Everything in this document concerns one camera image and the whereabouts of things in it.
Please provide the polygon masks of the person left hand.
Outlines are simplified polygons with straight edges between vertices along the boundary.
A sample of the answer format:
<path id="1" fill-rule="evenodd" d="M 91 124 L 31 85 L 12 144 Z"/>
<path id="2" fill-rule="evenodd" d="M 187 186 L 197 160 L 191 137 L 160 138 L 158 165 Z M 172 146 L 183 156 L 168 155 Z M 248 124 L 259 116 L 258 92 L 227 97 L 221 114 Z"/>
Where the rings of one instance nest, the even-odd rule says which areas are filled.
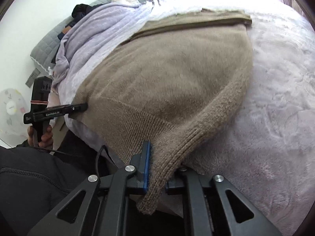
<path id="1" fill-rule="evenodd" d="M 39 141 L 37 139 L 37 132 L 34 130 L 32 126 L 29 126 L 27 129 L 27 143 L 31 147 L 41 147 L 41 148 L 51 148 L 53 146 L 53 132 L 52 132 L 52 127 L 49 125 L 46 128 L 46 132 L 41 136 L 41 140 Z"/>

